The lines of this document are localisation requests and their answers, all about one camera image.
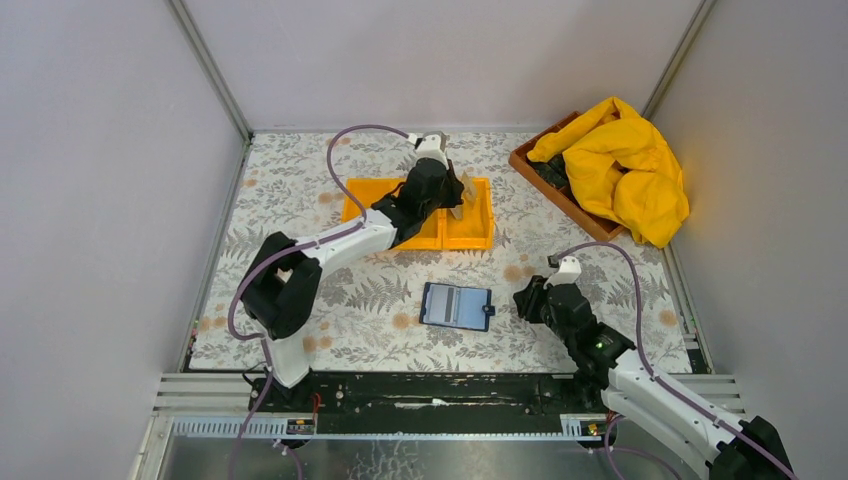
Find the orange credit card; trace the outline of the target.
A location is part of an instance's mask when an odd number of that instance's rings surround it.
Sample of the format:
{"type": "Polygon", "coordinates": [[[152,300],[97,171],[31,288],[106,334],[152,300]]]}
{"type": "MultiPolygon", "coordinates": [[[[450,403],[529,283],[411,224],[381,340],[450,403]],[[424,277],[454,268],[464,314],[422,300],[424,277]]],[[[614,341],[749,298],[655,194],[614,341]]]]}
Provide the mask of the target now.
{"type": "Polygon", "coordinates": [[[464,203],[469,205],[473,204],[478,196],[477,188],[473,179],[464,172],[460,177],[460,181],[463,185],[462,198],[464,203]]]}

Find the blue leather card holder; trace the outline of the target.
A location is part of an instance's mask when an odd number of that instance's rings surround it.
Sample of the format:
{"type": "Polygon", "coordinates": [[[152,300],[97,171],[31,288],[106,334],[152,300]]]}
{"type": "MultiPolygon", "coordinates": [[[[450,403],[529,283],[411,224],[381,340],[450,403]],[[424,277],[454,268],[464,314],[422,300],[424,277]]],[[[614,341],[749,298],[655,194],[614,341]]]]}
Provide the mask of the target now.
{"type": "Polygon", "coordinates": [[[433,327],[487,332],[495,313],[490,289],[426,282],[419,310],[419,323],[433,327]]]}

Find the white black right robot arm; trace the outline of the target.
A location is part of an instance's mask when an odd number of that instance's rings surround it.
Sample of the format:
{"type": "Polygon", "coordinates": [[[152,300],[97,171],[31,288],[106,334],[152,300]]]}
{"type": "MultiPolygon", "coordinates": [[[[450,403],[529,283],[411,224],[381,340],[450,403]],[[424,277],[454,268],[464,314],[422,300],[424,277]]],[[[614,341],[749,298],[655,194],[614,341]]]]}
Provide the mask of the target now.
{"type": "Polygon", "coordinates": [[[552,285],[541,276],[515,293],[520,319],[547,326],[577,366],[575,402],[604,406],[632,421],[673,451],[702,479],[793,479],[777,429],[748,420],[643,359],[637,345],[599,321],[574,284],[552,285]]]}

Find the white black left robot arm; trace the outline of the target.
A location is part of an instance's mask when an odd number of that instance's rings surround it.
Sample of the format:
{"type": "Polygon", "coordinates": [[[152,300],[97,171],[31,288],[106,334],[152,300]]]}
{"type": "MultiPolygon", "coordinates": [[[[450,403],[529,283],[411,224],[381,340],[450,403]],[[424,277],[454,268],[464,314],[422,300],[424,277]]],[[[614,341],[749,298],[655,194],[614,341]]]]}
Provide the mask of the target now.
{"type": "Polygon", "coordinates": [[[301,345],[301,329],[322,280],[416,236],[435,211],[461,205],[463,190],[451,161],[420,158],[400,186],[361,217],[315,239],[296,240],[276,232],[264,241],[237,299],[264,329],[263,350],[275,379],[271,395],[282,408],[296,411],[309,401],[311,387],[305,377],[311,366],[301,345]]]}

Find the yellow plastic bin right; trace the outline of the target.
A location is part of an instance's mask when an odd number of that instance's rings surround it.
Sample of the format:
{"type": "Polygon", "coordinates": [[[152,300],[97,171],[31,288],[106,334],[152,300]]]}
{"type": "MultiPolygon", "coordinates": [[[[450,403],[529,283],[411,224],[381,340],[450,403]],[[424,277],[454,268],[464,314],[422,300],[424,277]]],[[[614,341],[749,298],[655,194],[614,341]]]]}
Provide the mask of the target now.
{"type": "Polygon", "coordinates": [[[457,219],[451,210],[439,214],[443,250],[489,250],[493,247],[495,216],[490,182],[483,177],[471,181],[477,196],[474,202],[461,206],[462,218],[457,219]]]}

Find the yellow plastic bin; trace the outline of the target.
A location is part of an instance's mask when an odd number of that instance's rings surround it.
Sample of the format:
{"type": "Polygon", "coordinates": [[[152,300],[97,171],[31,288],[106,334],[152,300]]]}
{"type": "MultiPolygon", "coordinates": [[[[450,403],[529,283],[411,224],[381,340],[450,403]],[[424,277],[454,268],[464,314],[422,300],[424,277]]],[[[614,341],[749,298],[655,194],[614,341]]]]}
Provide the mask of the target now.
{"type": "MultiPolygon", "coordinates": [[[[347,180],[346,188],[365,209],[368,209],[373,203],[393,191],[401,182],[400,178],[350,178],[347,180]]],[[[356,220],[360,216],[360,208],[353,200],[346,197],[341,211],[341,221],[356,220]]]]}
{"type": "Polygon", "coordinates": [[[474,202],[461,206],[462,218],[457,219],[451,210],[439,214],[443,250],[489,250],[493,247],[495,216],[490,182],[483,177],[471,181],[477,196],[474,202]]]}

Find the yellow plastic bin left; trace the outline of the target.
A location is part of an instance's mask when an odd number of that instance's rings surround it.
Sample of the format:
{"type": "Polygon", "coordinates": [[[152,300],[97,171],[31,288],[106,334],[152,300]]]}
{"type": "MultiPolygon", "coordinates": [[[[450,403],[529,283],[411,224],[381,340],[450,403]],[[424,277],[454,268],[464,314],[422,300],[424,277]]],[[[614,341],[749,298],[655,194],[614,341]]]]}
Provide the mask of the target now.
{"type": "MultiPolygon", "coordinates": [[[[368,209],[373,203],[393,191],[401,182],[400,178],[350,178],[347,180],[346,188],[365,209],[368,209]]],[[[353,200],[346,197],[341,211],[341,221],[356,220],[360,216],[360,208],[353,200]]]]}

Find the brown wooden tray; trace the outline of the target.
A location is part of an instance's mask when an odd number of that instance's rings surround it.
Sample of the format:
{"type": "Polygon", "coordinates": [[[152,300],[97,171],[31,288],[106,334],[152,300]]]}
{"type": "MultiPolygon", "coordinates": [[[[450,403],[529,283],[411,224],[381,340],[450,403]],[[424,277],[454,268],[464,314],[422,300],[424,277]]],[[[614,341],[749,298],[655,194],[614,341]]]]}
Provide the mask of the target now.
{"type": "Polygon", "coordinates": [[[603,219],[584,211],[573,197],[569,185],[556,186],[549,183],[531,166],[531,163],[527,159],[527,153],[543,135],[561,130],[578,118],[579,115],[579,111],[573,111],[557,123],[534,136],[531,140],[517,147],[510,153],[509,164],[590,237],[597,241],[609,242],[625,232],[626,228],[611,220],[603,219]]]}

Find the floral table mat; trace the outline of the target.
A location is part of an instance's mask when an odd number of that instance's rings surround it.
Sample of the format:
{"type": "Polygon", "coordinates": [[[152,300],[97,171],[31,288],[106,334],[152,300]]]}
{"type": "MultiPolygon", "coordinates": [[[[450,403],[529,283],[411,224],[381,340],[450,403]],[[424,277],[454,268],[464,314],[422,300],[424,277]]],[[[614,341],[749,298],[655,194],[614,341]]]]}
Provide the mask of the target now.
{"type": "MultiPolygon", "coordinates": [[[[567,372],[565,347],[541,325],[521,321],[513,294],[549,273],[549,255],[579,249],[578,285],[597,317],[642,339],[659,367],[691,371],[681,321],[660,250],[628,234],[613,248],[590,237],[508,162],[525,133],[454,133],[448,151],[459,170],[488,178],[493,247],[483,251],[390,251],[340,269],[318,291],[303,347],[315,369],[461,372],[567,372]],[[496,313],[487,332],[426,326],[419,310],[426,282],[488,288],[496,313]]],[[[341,220],[336,178],[401,178],[410,148],[398,136],[362,131],[261,133],[246,161],[222,251],[199,315],[188,368],[243,371],[263,358],[258,341],[232,336],[227,313],[263,240],[320,233],[341,220]]]]}

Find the yellow cloth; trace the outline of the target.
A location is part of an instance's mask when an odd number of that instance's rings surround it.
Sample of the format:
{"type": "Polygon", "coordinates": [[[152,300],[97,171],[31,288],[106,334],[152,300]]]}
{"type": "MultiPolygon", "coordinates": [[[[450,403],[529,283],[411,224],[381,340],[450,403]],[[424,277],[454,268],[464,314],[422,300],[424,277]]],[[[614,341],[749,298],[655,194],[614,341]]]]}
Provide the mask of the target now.
{"type": "Polygon", "coordinates": [[[683,169],[660,131],[618,97],[609,97],[526,153],[532,164],[564,160],[582,210],[665,248],[690,215],[683,169]]]}

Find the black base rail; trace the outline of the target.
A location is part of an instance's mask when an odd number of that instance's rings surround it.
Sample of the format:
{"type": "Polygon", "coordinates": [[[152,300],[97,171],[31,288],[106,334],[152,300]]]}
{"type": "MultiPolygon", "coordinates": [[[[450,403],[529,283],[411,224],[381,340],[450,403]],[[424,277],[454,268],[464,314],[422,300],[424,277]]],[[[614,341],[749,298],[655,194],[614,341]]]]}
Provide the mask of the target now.
{"type": "Polygon", "coordinates": [[[603,424],[600,392],[570,374],[313,371],[294,387],[259,376],[249,407],[298,413],[320,434],[554,434],[603,424]]]}

